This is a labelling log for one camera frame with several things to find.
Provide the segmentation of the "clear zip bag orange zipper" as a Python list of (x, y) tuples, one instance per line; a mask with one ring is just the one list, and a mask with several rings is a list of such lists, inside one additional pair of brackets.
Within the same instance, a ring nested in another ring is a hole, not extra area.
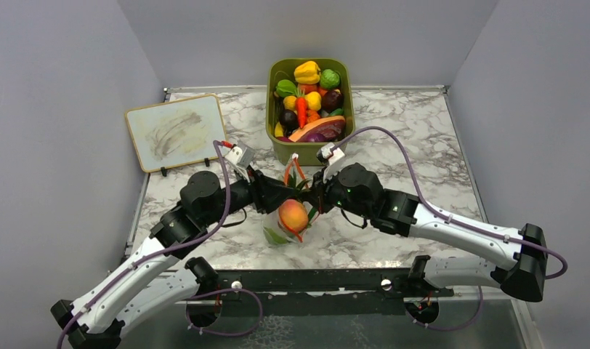
[(272, 245), (302, 244), (304, 234), (320, 214), (316, 208), (303, 202), (302, 195), (310, 191), (312, 180), (306, 178), (297, 153), (293, 153), (286, 164), (283, 184), (294, 189), (295, 197), (287, 199), (264, 218), (263, 234)]

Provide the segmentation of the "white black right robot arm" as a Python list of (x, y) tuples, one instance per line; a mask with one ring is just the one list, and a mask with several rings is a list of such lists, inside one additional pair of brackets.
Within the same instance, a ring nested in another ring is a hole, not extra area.
[(543, 299), (549, 252), (543, 230), (527, 223), (504, 228), (454, 215), (418, 196), (386, 189), (359, 163), (323, 179), (317, 172), (304, 200), (324, 214), (333, 208), (362, 217), (389, 235), (424, 238), (458, 248), (470, 257), (419, 257), (406, 276), (417, 296), (447, 286), (489, 286), (527, 302)]

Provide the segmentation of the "orange spiky pineapple toy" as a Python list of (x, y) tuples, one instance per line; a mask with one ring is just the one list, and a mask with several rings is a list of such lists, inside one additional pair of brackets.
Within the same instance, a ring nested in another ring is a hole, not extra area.
[(310, 192), (310, 179), (298, 180), (293, 174), (289, 174), (286, 185), (293, 191), (293, 199), (304, 202), (304, 197)]

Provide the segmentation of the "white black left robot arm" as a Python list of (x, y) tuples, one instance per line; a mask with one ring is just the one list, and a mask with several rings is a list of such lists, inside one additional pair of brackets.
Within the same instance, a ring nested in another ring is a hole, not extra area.
[(57, 348), (64, 342), (72, 348), (117, 348), (130, 330), (166, 306), (209, 297), (217, 273), (202, 257), (192, 258), (192, 267), (170, 279), (158, 277), (216, 233), (229, 214), (247, 206), (269, 214), (295, 195), (283, 181), (252, 168), (234, 183), (221, 183), (210, 171), (193, 174), (175, 207), (125, 262), (85, 295), (52, 306), (62, 329)]

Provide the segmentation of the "peach toy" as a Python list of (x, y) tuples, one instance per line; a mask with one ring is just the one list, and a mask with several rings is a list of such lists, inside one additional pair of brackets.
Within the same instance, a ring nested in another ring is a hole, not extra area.
[(280, 224), (292, 233), (300, 233), (309, 223), (307, 209), (295, 199), (288, 199), (280, 205), (278, 219)]

